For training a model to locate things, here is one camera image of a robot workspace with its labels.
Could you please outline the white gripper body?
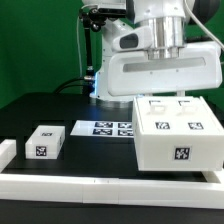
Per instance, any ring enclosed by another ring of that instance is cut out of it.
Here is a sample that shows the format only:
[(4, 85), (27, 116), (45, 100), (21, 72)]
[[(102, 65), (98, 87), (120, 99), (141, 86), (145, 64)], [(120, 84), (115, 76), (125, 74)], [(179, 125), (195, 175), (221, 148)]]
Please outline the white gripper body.
[(127, 96), (217, 88), (220, 53), (214, 42), (188, 44), (170, 59), (151, 60), (146, 51), (117, 53), (109, 62), (108, 92)]

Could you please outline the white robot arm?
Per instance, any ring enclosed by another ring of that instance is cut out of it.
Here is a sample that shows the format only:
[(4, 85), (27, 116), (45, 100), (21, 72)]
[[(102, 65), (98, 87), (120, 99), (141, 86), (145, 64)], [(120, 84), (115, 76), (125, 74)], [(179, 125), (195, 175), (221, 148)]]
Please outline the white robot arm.
[(185, 24), (196, 0), (82, 0), (102, 28), (102, 65), (93, 98), (130, 101), (137, 95), (211, 89), (222, 83), (222, 44), (187, 43)]

